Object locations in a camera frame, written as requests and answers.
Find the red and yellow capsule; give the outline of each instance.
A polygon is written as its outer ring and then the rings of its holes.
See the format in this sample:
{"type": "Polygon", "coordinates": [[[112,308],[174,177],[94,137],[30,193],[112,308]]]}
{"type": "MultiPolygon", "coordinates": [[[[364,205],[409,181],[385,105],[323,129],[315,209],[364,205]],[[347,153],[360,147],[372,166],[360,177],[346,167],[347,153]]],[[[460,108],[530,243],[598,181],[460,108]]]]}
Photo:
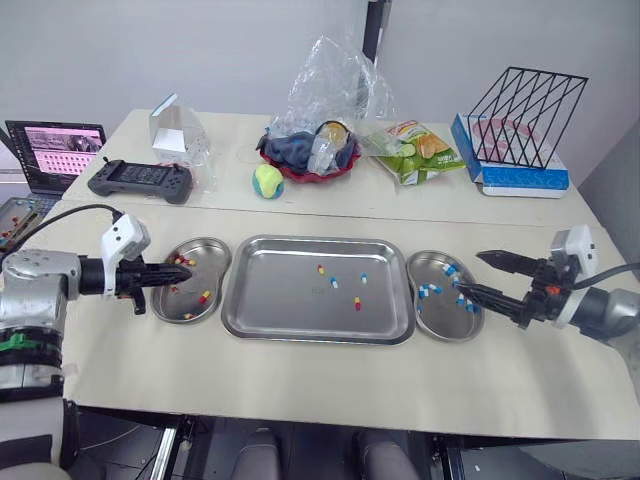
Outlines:
{"type": "Polygon", "coordinates": [[[209,300],[209,297],[211,296],[211,292],[209,290],[205,290],[202,295],[200,295],[200,305],[204,305],[205,303],[207,303],[207,300],[209,300]]]}

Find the game controller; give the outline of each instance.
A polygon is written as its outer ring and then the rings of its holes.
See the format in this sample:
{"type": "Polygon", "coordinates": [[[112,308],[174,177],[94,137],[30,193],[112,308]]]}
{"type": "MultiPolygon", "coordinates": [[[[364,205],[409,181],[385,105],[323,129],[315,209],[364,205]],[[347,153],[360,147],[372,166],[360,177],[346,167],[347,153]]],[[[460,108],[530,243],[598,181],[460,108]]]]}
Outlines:
{"type": "Polygon", "coordinates": [[[105,165],[87,182],[97,195],[142,193],[162,197],[172,204],[182,204],[189,198],[193,180],[187,168],[103,159],[105,165]]]}

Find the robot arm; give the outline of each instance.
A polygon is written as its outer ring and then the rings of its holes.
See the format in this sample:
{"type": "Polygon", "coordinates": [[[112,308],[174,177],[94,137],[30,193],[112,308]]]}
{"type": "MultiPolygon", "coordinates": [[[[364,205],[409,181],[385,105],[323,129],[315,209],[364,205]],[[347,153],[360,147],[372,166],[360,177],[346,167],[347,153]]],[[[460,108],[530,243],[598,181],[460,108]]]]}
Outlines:
{"type": "Polygon", "coordinates": [[[615,348],[627,365],[640,403],[640,294],[591,287],[599,276],[587,278],[597,267],[587,226],[558,232],[549,259],[535,260],[504,250],[480,252],[478,257],[499,270],[532,277],[531,290],[517,300],[484,285],[461,284],[458,289],[463,295],[508,316],[521,328],[526,329],[532,319],[550,320],[558,328],[573,325],[583,335],[615,348]]]}
{"type": "Polygon", "coordinates": [[[51,469],[68,468],[78,453],[75,405],[62,399],[67,302],[80,295],[130,297],[139,315],[146,310],[143,287],[173,285],[191,277],[180,265],[145,264],[141,253],[149,243],[144,226],[122,215],[102,237],[101,258],[30,249],[4,259],[0,479],[4,474],[54,478],[51,469]],[[42,476],[34,476],[34,471],[42,471],[42,476]]]}

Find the laptop screen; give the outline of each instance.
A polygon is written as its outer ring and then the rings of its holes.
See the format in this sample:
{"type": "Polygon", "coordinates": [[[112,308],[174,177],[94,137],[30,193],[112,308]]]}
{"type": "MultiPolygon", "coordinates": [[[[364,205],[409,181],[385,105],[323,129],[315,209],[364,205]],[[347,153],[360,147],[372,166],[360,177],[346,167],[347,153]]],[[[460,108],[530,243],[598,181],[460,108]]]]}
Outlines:
{"type": "Polygon", "coordinates": [[[6,124],[36,193],[63,193],[106,141],[100,125],[10,120],[6,124]]]}

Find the blue and white capsule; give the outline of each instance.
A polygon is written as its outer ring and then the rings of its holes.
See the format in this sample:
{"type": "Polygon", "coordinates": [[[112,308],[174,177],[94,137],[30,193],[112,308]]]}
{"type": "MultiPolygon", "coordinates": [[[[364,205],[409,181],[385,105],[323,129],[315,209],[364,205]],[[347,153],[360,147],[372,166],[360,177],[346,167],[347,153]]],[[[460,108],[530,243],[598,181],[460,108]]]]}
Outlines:
{"type": "Polygon", "coordinates": [[[456,267],[454,267],[453,265],[449,265],[448,263],[442,265],[442,271],[447,277],[450,277],[457,272],[456,267]]]}

